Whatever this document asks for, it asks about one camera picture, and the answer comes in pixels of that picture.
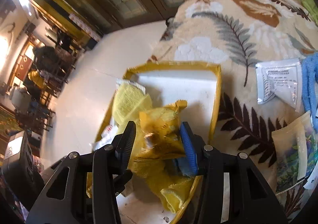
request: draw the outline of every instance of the fern leaf pattern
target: fern leaf pattern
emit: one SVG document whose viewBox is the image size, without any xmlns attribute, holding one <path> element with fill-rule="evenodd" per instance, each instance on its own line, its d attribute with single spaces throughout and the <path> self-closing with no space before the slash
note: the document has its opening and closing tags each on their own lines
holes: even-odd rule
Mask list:
<svg viewBox="0 0 318 224">
<path fill-rule="evenodd" d="M 295 27 L 295 30 L 297 34 L 299 35 L 300 39 L 307 46 L 309 46 L 309 48 L 305 47 L 302 43 L 300 43 L 296 38 L 292 37 L 290 34 L 287 34 L 290 41 L 292 42 L 293 47 L 298 49 L 304 56 L 312 55 L 313 53 L 317 52 L 317 50 L 313 47 L 309 39 L 296 27 Z"/>
<path fill-rule="evenodd" d="M 298 184 L 298 191 L 295 194 L 295 190 L 297 188 L 293 187 L 290 190 L 287 190 L 286 202 L 284 206 L 284 212 L 286 217 L 290 217 L 290 215 L 294 212 L 297 212 L 301 209 L 302 196 L 305 192 L 304 185 L 307 183 L 307 179 L 305 178 L 300 184 Z"/>
<path fill-rule="evenodd" d="M 195 17 L 207 17 L 215 22 L 218 27 L 217 33 L 227 42 L 228 50 L 233 54 L 233 56 L 230 56 L 231 60 L 236 64 L 243 65 L 246 69 L 245 87 L 248 78 L 248 68 L 250 66 L 255 67 L 255 64 L 259 62 L 259 60 L 252 58 L 257 51 L 253 50 L 256 44 L 248 42 L 251 37 L 248 34 L 249 29 L 243 28 L 243 24 L 240 24 L 238 19 L 234 20 L 233 17 L 229 18 L 227 15 L 224 16 L 215 12 L 194 13 L 192 18 Z"/>
<path fill-rule="evenodd" d="M 284 2 L 282 2 L 282 1 L 280 1 L 280 0 L 270 0 L 270 1 L 272 1 L 272 2 L 274 2 L 274 3 L 277 3 L 277 4 L 280 4 L 281 6 L 285 6 L 288 10 L 290 10 L 292 13 L 296 13 L 297 15 L 300 15 L 301 17 L 303 17 L 304 19 L 306 19 L 306 20 L 308 20 L 308 21 L 311 21 L 310 19 L 309 19 L 309 13 L 308 14 L 306 14 L 305 12 L 304 12 L 304 10 L 302 9 L 302 8 L 297 8 L 297 7 L 294 7 L 294 6 L 291 6 L 291 5 L 289 5 L 289 4 L 286 4 L 286 3 L 284 3 Z"/>
<path fill-rule="evenodd" d="M 251 110 L 251 117 L 245 104 L 243 108 L 239 100 L 235 97 L 233 102 L 230 97 L 224 93 L 221 96 L 218 121 L 227 120 L 221 131 L 235 131 L 231 140 L 243 139 L 238 150 L 246 150 L 253 145 L 257 145 L 249 156 L 262 154 L 258 163 L 264 163 L 269 160 L 268 167 L 276 162 L 276 150 L 271 133 L 275 130 L 281 129 L 282 126 L 278 119 L 276 119 L 276 126 L 268 118 L 266 121 L 258 116 L 254 108 Z"/>
</svg>

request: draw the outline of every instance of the plastic bag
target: plastic bag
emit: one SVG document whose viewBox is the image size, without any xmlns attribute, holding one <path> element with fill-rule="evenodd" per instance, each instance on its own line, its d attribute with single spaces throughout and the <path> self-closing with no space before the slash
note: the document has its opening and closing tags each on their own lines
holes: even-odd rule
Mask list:
<svg viewBox="0 0 318 224">
<path fill-rule="evenodd" d="M 137 135 L 129 161 L 132 172 L 145 179 L 165 209 L 176 213 L 189 196 L 193 177 L 183 176 L 174 163 L 185 157 L 178 135 L 179 112 L 187 106 L 184 100 L 163 108 L 139 113 Z"/>
<path fill-rule="evenodd" d="M 308 111 L 288 126 L 273 131 L 277 155 L 277 188 L 282 192 L 313 171 L 318 159 L 318 145 Z"/>
<path fill-rule="evenodd" d="M 302 104 L 302 68 L 299 59 L 261 62 L 255 68 L 257 103 L 264 104 L 277 96 L 299 112 Z"/>
<path fill-rule="evenodd" d="M 92 150 L 96 151 L 100 149 L 101 147 L 105 146 L 106 144 L 112 143 L 112 140 L 114 140 L 116 134 L 118 132 L 118 126 L 116 125 L 109 125 L 106 126 L 103 133 L 101 134 L 102 138 L 98 142 L 94 142 L 92 144 Z"/>
</svg>

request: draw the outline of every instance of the metal screw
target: metal screw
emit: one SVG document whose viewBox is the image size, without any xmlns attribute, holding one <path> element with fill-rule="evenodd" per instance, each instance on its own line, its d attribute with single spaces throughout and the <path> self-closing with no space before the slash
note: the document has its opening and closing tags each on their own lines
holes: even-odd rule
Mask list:
<svg viewBox="0 0 318 224">
<path fill-rule="evenodd" d="M 208 151 L 208 152 L 213 150 L 213 147 L 211 145 L 204 145 L 203 148 L 204 148 L 205 151 Z"/>
<path fill-rule="evenodd" d="M 68 157 L 69 158 L 76 158 L 78 156 L 78 153 L 77 152 L 71 152 Z"/>
<path fill-rule="evenodd" d="M 114 148 L 114 147 L 113 147 L 111 144 L 106 144 L 106 145 L 104 146 L 104 150 L 106 150 L 106 151 L 111 151 L 113 148 Z"/>
<path fill-rule="evenodd" d="M 241 153 L 239 154 L 239 157 L 242 158 L 242 159 L 246 159 L 246 158 L 247 158 L 247 154 L 244 153 L 244 152 L 241 152 Z"/>
</svg>

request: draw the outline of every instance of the yellow bag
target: yellow bag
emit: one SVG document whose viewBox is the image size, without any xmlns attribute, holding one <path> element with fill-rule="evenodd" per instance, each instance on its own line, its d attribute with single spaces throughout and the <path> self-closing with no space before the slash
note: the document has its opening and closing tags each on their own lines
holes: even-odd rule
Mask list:
<svg viewBox="0 0 318 224">
<path fill-rule="evenodd" d="M 179 136 L 179 112 L 187 106 L 185 100 L 163 108 L 139 113 L 135 121 L 137 135 L 129 162 L 132 172 L 145 179 L 165 209 L 176 213 L 189 196 L 194 178 L 169 169 L 172 160 L 185 157 Z"/>
</svg>

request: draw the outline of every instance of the white paper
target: white paper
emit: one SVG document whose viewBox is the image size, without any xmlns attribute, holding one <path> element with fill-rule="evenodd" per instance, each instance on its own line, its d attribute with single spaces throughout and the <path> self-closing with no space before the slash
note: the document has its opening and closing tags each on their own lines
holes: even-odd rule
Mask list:
<svg viewBox="0 0 318 224">
<path fill-rule="evenodd" d="M 106 144 L 111 144 L 112 140 L 114 140 L 116 134 L 118 132 L 118 126 L 106 126 L 103 133 L 102 133 L 102 139 L 98 142 L 93 143 L 92 149 L 93 151 L 96 151 L 100 149 L 101 147 L 105 146 Z"/>
<path fill-rule="evenodd" d="M 275 96 L 299 112 L 302 103 L 302 69 L 298 58 L 261 62 L 255 65 L 258 104 Z"/>
</svg>

